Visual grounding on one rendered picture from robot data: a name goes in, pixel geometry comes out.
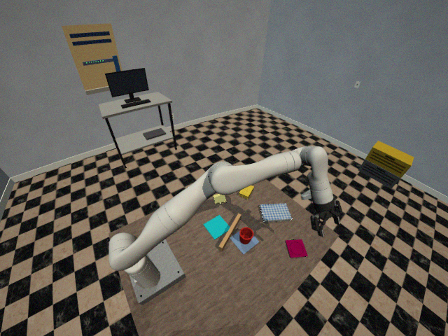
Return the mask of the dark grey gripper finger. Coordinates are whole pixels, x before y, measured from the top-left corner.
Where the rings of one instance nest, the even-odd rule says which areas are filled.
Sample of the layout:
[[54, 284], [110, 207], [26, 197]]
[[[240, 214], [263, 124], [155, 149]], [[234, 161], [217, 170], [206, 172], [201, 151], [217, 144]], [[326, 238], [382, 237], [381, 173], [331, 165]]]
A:
[[331, 209], [330, 213], [332, 213], [334, 215], [333, 218], [334, 218], [335, 224], [339, 225], [340, 224], [340, 213], [342, 213], [340, 201], [335, 200], [335, 211]]
[[[310, 216], [310, 218], [311, 218], [311, 228], [313, 230], [317, 231], [318, 235], [321, 236], [321, 237], [325, 237], [324, 236], [324, 232], [323, 232], [323, 226], [326, 224], [326, 220], [327, 220], [328, 216], [329, 216], [329, 214], [325, 213], [323, 222], [320, 221], [319, 213], [316, 214], [315, 216], [313, 216], [313, 215]], [[319, 226], [319, 224], [321, 224], [321, 226]]]

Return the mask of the crimson square coaster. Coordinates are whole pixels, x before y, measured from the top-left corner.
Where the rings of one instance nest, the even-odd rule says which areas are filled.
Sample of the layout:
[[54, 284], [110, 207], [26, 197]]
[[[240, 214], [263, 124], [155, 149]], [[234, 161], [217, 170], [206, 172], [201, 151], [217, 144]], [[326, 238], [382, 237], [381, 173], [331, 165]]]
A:
[[307, 252], [302, 239], [286, 240], [290, 258], [307, 257]]

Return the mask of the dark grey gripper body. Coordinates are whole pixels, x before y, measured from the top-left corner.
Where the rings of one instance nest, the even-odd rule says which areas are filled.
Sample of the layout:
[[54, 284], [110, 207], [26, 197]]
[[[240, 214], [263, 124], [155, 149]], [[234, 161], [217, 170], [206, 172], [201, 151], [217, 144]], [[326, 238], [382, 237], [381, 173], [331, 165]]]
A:
[[325, 213], [329, 214], [327, 220], [332, 217], [333, 214], [330, 213], [330, 210], [331, 209], [334, 210], [334, 208], [335, 208], [334, 198], [331, 202], [326, 203], [326, 204], [315, 204], [314, 202], [313, 202], [313, 204], [314, 204], [314, 208], [316, 210], [316, 214], [319, 214], [318, 216], [320, 219], [322, 219], [322, 220], [324, 219]]

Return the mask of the yellow sponge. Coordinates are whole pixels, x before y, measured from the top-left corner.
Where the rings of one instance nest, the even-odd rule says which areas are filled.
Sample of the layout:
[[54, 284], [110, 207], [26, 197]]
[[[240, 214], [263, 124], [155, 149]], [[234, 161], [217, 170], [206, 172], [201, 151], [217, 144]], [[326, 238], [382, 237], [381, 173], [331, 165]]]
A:
[[248, 199], [253, 188], [254, 186], [250, 185], [249, 187], [240, 190], [239, 196]]

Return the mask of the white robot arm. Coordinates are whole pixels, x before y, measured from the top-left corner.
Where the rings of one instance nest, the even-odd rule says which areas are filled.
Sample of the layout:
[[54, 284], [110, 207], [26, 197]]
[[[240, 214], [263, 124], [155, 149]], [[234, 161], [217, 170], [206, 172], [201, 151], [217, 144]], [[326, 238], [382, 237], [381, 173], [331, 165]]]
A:
[[310, 190], [301, 194], [302, 200], [312, 198], [315, 204], [331, 202], [328, 154], [320, 146], [303, 146], [252, 164], [233, 166], [229, 162], [217, 162], [196, 182], [157, 209], [138, 238], [127, 232], [112, 236], [108, 244], [111, 268], [124, 270], [143, 289], [156, 286], [160, 272], [146, 254], [183, 227], [207, 199], [216, 193], [230, 195], [266, 179], [297, 171], [300, 163], [312, 168], [307, 175]]

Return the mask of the yellow sticky-note pad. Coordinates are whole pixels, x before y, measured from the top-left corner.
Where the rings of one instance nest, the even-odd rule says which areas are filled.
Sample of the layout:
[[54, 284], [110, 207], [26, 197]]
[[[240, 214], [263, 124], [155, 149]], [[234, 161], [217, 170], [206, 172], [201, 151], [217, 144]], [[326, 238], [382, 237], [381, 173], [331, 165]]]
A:
[[224, 195], [220, 195], [220, 194], [213, 195], [213, 198], [214, 198], [215, 204], [226, 203], [226, 198]]

